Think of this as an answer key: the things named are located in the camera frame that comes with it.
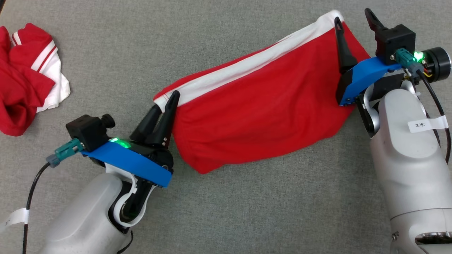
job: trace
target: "gray fabric surface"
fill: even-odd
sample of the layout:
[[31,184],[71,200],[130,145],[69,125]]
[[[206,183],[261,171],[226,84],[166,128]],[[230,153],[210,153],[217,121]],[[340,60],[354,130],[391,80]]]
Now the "gray fabric surface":
[[[414,30],[417,49],[452,52],[449,0],[7,0],[0,25],[15,32],[32,22],[53,35],[72,93],[39,113],[23,136],[0,133],[0,216],[24,207],[44,158],[68,141],[67,122],[110,113],[117,123],[110,133],[127,136],[165,86],[266,47],[332,9],[373,55],[366,7],[388,27],[403,22]],[[446,113],[451,83],[434,84]],[[437,116],[426,89],[420,92]],[[172,142],[174,178],[152,194],[126,253],[388,253],[389,221],[368,144],[357,111],[333,138],[207,175],[187,166]],[[28,253],[37,253],[50,222],[101,172],[74,156],[43,174]],[[20,253],[22,228],[0,235],[0,253]]]

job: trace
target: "label sticker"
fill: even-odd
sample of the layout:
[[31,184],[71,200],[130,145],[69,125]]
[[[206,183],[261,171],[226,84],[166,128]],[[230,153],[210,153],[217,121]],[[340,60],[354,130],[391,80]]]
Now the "label sticker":
[[21,222],[25,222],[25,224],[28,224],[28,216],[30,214],[30,210],[27,210],[25,208],[18,209],[11,213],[6,220],[4,220],[0,224],[0,233],[3,233],[9,226]]
[[410,128],[411,133],[424,132],[433,129],[445,129],[449,128],[447,124],[446,116],[438,117],[438,118],[428,118],[418,121],[408,122],[408,127]]

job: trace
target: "cable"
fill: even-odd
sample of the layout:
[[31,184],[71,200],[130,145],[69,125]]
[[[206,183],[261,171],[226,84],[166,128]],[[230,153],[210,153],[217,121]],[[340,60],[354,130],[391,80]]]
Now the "cable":
[[[44,170],[46,170],[46,168],[48,168],[49,166],[50,163],[48,162],[44,166],[42,166],[42,168],[36,174],[33,183],[31,184],[30,193],[28,194],[27,205],[25,206],[25,209],[27,209],[28,211],[30,211],[31,199],[33,198],[34,189],[36,188],[36,184],[38,183],[39,177],[41,177]],[[22,254],[27,253],[27,237],[28,237],[28,223],[24,224],[24,244],[22,246]]]
[[[433,101],[435,102],[436,107],[438,108],[439,114],[441,116],[444,116],[445,114],[444,114],[443,107],[441,106],[441,103],[439,102],[438,97],[436,96],[435,92],[433,91],[432,86],[427,81],[425,76],[422,75],[422,71],[421,70],[417,70],[416,73],[419,75],[419,77],[422,79],[422,81],[424,82],[425,86],[427,87],[428,92],[432,96]],[[449,164],[449,158],[450,158],[450,155],[451,155],[451,132],[450,132],[449,128],[446,128],[445,131],[446,131],[446,139],[447,139],[446,162],[447,162],[447,164]]]
[[130,230],[130,242],[126,245],[126,247],[120,249],[116,254],[121,254],[121,253],[123,253],[124,251],[126,251],[127,248],[129,248],[129,246],[132,244],[132,241],[133,241],[133,231]]
[[428,78],[433,76],[433,74],[428,74],[428,70],[424,68],[424,75],[426,75]]

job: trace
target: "blue mount plate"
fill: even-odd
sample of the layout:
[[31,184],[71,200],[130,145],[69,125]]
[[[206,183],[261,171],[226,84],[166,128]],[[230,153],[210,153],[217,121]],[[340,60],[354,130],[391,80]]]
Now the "blue mount plate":
[[169,171],[155,162],[117,143],[107,142],[92,152],[82,151],[81,153],[142,177],[164,188],[168,187],[172,177]]
[[385,65],[377,57],[359,62],[351,69],[353,71],[352,80],[350,84],[347,84],[339,105],[344,106],[354,103],[355,97],[375,83],[375,81],[382,78],[388,70],[396,71],[399,69],[402,69],[400,64]]

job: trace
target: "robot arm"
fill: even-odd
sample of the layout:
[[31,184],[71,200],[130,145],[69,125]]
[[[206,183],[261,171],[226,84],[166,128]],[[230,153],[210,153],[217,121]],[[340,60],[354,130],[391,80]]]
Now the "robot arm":
[[434,130],[412,133],[409,127],[409,122],[425,120],[418,123],[422,127],[430,121],[415,86],[425,79],[422,75],[429,82],[447,78],[449,56],[438,47],[414,52],[414,32],[404,25],[385,28],[369,9],[366,17],[375,32],[377,51],[376,57],[360,63],[344,64],[343,59],[350,57],[342,55],[349,51],[341,50],[347,46],[336,27],[342,59],[336,97],[341,106],[357,105],[371,137],[375,170],[391,222],[391,254],[452,253],[448,156],[445,160]]
[[[81,153],[106,172],[94,178],[51,224],[40,253],[120,253],[128,231],[143,217],[151,192],[166,188],[171,180],[173,157],[168,145],[179,96],[173,93],[159,124],[161,110],[152,107],[130,139],[106,136],[105,126],[114,126],[107,117],[102,121],[85,115],[67,124],[70,136],[81,144],[69,147],[70,151],[83,147]],[[55,157],[48,160],[59,162]]]

